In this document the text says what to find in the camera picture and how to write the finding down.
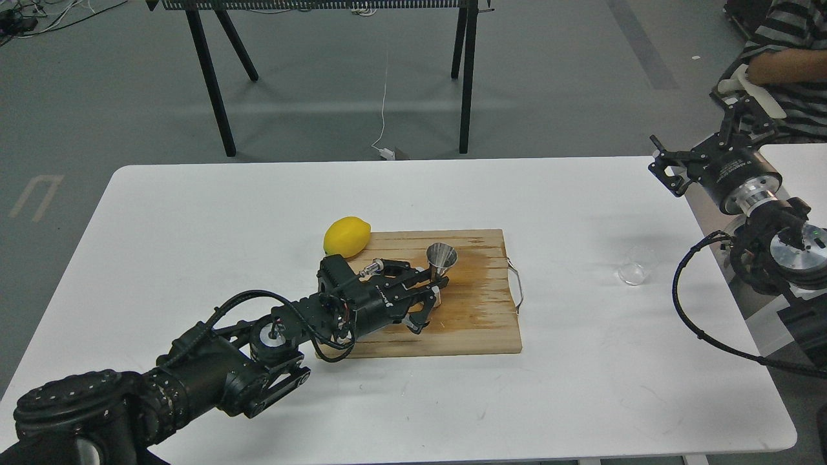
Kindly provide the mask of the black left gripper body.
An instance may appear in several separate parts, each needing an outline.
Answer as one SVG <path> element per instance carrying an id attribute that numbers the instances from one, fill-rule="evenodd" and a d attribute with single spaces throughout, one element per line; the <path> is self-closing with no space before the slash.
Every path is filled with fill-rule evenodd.
<path id="1" fill-rule="evenodd" d="M 395 291 L 362 288 L 363 270 L 354 271 L 340 255 L 320 262 L 315 295 L 318 341 L 355 342 L 395 324 Z"/>

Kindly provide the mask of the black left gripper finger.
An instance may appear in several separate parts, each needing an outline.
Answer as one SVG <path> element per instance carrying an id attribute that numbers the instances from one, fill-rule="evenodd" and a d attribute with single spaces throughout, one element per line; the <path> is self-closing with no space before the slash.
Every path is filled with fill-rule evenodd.
<path id="1" fill-rule="evenodd" d="M 412 267 L 410 262 L 389 259 L 374 259 L 364 268 L 362 276 L 366 278 L 361 283 L 364 289 L 408 291 L 435 286 L 428 269 Z"/>
<path id="2" fill-rule="evenodd" d="M 395 278 L 395 324 L 404 324 L 420 335 L 429 324 L 430 315 L 442 302 L 441 289 L 450 279 L 430 274 L 402 274 Z"/>

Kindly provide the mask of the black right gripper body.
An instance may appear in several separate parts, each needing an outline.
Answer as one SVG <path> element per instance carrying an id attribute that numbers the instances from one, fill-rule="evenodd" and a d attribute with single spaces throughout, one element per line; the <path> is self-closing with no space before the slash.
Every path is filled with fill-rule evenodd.
<path id="1" fill-rule="evenodd" d="M 782 176 L 753 147 L 697 145 L 695 152 L 701 155 L 697 182 L 722 214 L 750 216 L 762 204 L 778 200 Z"/>

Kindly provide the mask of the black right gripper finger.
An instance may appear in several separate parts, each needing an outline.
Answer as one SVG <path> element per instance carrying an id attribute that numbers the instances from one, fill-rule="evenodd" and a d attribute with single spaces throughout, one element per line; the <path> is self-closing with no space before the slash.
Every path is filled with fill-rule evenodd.
<path id="1" fill-rule="evenodd" d="M 708 165 L 708 156 L 697 150 L 667 150 L 655 135 L 650 135 L 649 140 L 656 148 L 649 172 L 674 197 L 682 197 L 689 186 L 699 180 L 698 172 Z"/>
<path id="2" fill-rule="evenodd" d="M 724 111 L 720 130 L 714 134 L 715 151 L 757 148 L 778 138 L 776 119 L 745 90 L 729 94 L 716 90 L 714 100 Z"/>

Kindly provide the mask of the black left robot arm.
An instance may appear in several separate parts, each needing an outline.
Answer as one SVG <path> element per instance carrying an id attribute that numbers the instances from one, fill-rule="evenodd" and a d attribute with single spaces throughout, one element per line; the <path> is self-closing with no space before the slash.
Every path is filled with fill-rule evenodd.
<path id="1" fill-rule="evenodd" d="M 352 271 L 340 255 L 322 259 L 319 290 L 291 302 L 251 289 L 216 307 L 156 360 L 148 373 L 112 369 L 31 389 L 13 412 L 18 441 L 3 464 L 160 464 L 149 448 L 210 409 L 252 418 L 306 382 L 300 345 L 347 357 L 358 339 L 389 325 L 417 335 L 428 325 L 457 262 L 426 269 L 376 259 Z"/>

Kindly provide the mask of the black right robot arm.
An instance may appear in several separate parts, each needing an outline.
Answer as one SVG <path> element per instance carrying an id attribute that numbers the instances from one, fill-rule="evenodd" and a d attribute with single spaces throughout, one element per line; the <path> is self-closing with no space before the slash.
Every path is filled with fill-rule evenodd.
<path id="1" fill-rule="evenodd" d="M 743 215 L 744 223 L 727 233 L 705 236 L 679 262 L 671 283 L 676 313 L 697 338 L 738 357 L 806 377 L 825 377 L 825 230 L 811 224 L 810 206 L 800 198 L 778 198 L 782 175 L 757 145 L 776 138 L 784 117 L 770 97 L 759 92 L 722 88 L 720 130 L 687 151 L 656 147 L 649 171 L 674 196 L 699 183 L 722 214 Z M 695 325 L 678 296 L 680 274 L 695 253 L 719 243 L 729 253 L 736 277 L 759 294 L 782 296 L 788 303 L 778 315 L 810 363 L 784 362 L 752 355 L 718 341 Z"/>

